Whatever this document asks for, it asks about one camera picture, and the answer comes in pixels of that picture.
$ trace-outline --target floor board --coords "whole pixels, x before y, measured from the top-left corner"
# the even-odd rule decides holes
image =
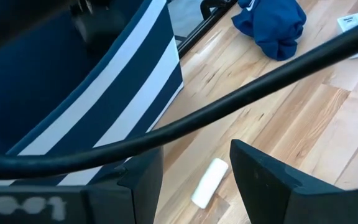
[[[336,19],[358,0],[299,0],[308,15],[296,56],[336,35]],[[284,62],[270,60],[239,33],[233,7],[181,60],[185,88],[157,127],[217,100]],[[344,189],[358,188],[358,58],[345,60],[165,146],[155,223],[250,223],[229,168],[209,206],[190,197],[213,158],[230,164],[241,139]]]

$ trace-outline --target white cylindrical object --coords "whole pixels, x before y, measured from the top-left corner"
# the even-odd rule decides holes
[[[228,168],[228,164],[221,159],[215,158],[211,162],[191,196],[191,200],[197,206],[202,209],[207,207]]]

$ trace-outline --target blue cloth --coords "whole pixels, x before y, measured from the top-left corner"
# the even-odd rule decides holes
[[[253,37],[270,58],[286,60],[295,55],[306,14],[296,0],[239,0],[242,12],[232,18],[234,26]]]

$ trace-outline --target black plastic part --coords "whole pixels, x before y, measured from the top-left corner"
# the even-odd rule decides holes
[[[87,186],[0,187],[0,223],[153,224],[162,172],[162,150],[153,149]]]
[[[341,190],[240,140],[230,158],[252,224],[358,224],[358,190]]]
[[[92,12],[78,10],[79,5],[72,6],[70,11],[89,56],[99,61],[124,30],[128,21],[121,11],[114,8],[114,1],[96,2],[98,4],[92,6]]]

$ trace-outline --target black power cord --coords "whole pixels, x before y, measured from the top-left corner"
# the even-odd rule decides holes
[[[66,156],[0,156],[0,179],[66,174],[136,156],[202,128],[356,53],[358,53],[358,26],[210,105],[142,136]]]

